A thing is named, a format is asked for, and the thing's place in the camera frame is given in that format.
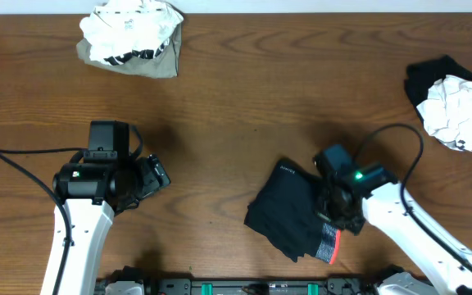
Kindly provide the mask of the black shorts red waistband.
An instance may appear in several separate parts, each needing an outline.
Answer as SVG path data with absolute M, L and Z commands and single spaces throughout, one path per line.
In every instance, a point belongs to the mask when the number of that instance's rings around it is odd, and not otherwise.
M 280 159 L 248 205 L 244 224 L 294 262 L 308 254 L 332 265 L 341 230 L 315 212 L 322 184 L 322 178 L 305 172 L 294 161 Z

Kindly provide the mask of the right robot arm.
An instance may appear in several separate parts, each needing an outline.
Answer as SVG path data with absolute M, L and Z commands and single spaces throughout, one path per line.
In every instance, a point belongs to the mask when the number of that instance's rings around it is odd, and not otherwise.
M 432 218 L 396 175 L 380 164 L 360 168 L 339 144 L 313 161 L 324 180 L 317 215 L 353 234 L 370 223 L 426 277 L 420 281 L 404 270 L 391 270 L 374 284 L 375 294 L 472 294 L 472 251 Z

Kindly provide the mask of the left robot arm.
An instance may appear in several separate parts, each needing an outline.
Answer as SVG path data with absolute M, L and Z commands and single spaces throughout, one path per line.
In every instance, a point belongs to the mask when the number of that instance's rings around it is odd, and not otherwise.
M 128 123 L 92 121 L 88 146 L 54 175 L 58 204 L 43 294 L 93 293 L 115 217 L 170 184 L 157 156 L 143 156 L 142 144 L 130 148 L 131 134 L 140 135 Z

